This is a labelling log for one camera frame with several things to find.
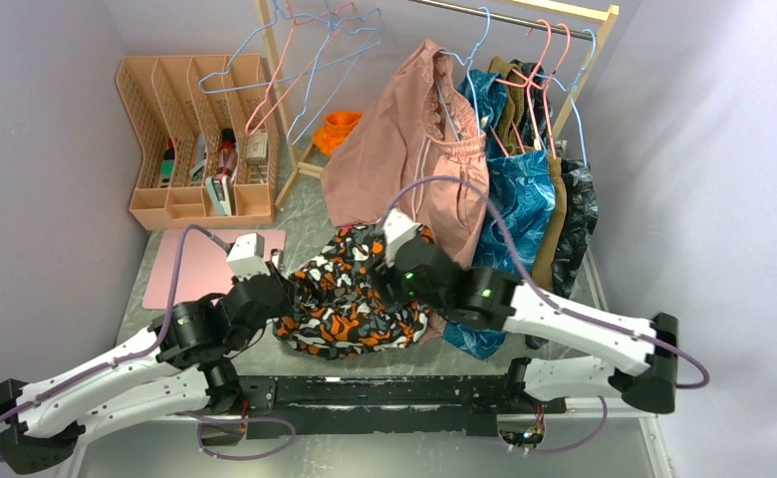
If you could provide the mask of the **orange camouflage shorts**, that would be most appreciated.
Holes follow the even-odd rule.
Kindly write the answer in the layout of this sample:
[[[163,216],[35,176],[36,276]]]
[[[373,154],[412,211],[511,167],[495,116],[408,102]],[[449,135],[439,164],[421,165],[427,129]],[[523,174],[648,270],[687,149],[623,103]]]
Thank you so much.
[[[425,340],[434,310],[416,300],[391,304],[371,284],[369,269],[385,252],[385,236],[376,225],[339,229],[289,275],[294,309],[274,320],[275,337],[326,360],[405,349]]]

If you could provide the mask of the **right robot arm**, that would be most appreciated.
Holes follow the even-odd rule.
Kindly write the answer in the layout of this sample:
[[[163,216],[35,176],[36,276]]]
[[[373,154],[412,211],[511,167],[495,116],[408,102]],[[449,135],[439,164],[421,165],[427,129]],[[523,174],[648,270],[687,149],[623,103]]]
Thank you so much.
[[[418,301],[442,317],[483,330],[534,336],[582,352],[579,358],[530,360],[503,389],[514,411],[564,397],[618,397],[645,412],[676,406],[678,320],[650,319],[554,299],[507,271],[463,269],[437,245],[414,239],[399,257],[378,259],[369,277],[390,303]]]

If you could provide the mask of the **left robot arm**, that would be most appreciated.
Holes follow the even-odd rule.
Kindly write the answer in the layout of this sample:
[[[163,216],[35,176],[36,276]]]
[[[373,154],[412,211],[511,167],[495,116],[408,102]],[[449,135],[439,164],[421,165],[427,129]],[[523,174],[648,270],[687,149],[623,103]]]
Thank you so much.
[[[76,448],[164,415],[226,414],[246,402],[230,354],[293,309],[294,285],[270,266],[227,293],[170,306],[114,349],[39,382],[0,382],[0,459],[26,475]]]

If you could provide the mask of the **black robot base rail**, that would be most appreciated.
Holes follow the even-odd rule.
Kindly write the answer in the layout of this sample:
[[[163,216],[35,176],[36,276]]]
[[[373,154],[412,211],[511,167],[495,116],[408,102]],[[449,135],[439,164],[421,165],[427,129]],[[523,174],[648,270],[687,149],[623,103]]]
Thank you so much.
[[[495,437],[506,415],[562,413],[562,398],[540,401],[510,374],[331,377],[243,375],[203,407],[291,422],[300,435],[462,432]]]

